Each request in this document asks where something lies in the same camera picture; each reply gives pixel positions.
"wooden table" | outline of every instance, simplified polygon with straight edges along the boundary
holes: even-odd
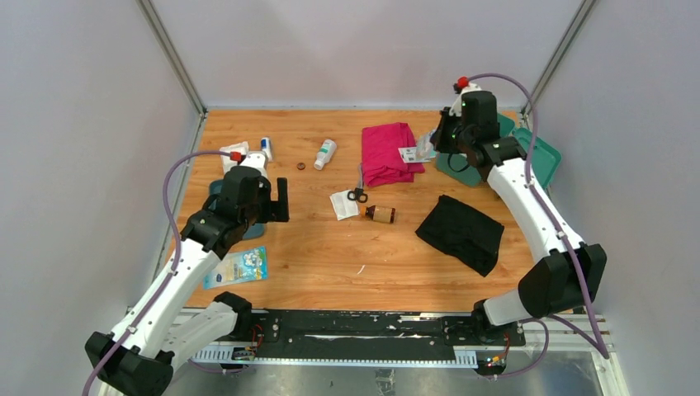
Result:
[[[261,238],[243,241],[235,251],[264,245],[268,279],[212,290],[196,290],[188,306],[204,307],[228,290],[254,308],[471,311],[484,298],[511,290],[532,266],[525,237],[495,192],[486,185],[470,188],[439,172],[434,163],[413,183],[367,188],[368,205],[396,208],[395,224],[363,217],[337,221],[329,195],[353,188],[361,161],[365,126],[407,122],[416,137],[433,129],[437,111],[212,111],[199,149],[218,149],[247,140],[259,149],[272,139],[274,162],[268,165],[273,187],[289,179],[291,221],[267,225]],[[324,139],[338,150],[323,171],[313,168]],[[306,169],[297,170],[303,162]],[[195,161],[178,218],[201,208],[209,184],[223,177],[221,158]],[[499,262],[482,277],[455,257],[427,245],[416,228],[438,202],[452,196],[505,226]]]

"folded black fabric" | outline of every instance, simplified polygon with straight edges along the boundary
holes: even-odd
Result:
[[[487,276],[499,259],[504,226],[450,196],[437,205],[416,230],[416,235],[440,252],[457,257],[469,268]]]

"red cap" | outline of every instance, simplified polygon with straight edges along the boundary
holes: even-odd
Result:
[[[459,79],[457,79],[457,86],[460,89],[464,89],[466,87],[469,87],[469,78],[466,78],[464,76],[459,77]]]

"white wall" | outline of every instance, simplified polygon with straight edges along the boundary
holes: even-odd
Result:
[[[79,394],[154,273],[196,115],[135,1],[0,6],[0,394]]]
[[[698,394],[700,2],[599,2],[540,105],[558,207],[608,252],[596,309],[631,394]]]
[[[154,2],[208,106],[442,108],[463,74],[534,87],[580,0]]]

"folded pink fabric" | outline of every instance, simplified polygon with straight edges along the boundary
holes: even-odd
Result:
[[[415,147],[408,124],[369,126],[362,130],[362,177],[367,186],[412,182],[414,173],[423,173],[422,163],[404,163],[401,147]]]

